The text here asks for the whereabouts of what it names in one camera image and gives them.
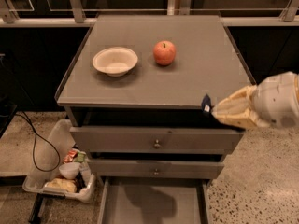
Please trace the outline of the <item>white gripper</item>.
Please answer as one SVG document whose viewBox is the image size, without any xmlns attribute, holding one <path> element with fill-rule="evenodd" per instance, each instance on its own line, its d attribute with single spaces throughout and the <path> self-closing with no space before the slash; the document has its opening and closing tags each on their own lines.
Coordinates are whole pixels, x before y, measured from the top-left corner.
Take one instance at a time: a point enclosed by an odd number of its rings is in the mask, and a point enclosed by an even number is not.
<svg viewBox="0 0 299 224">
<path fill-rule="evenodd" d="M 213 117 L 242 129 L 299 126 L 299 75 L 271 76 L 258 86 L 246 86 L 214 106 Z"/>
</svg>

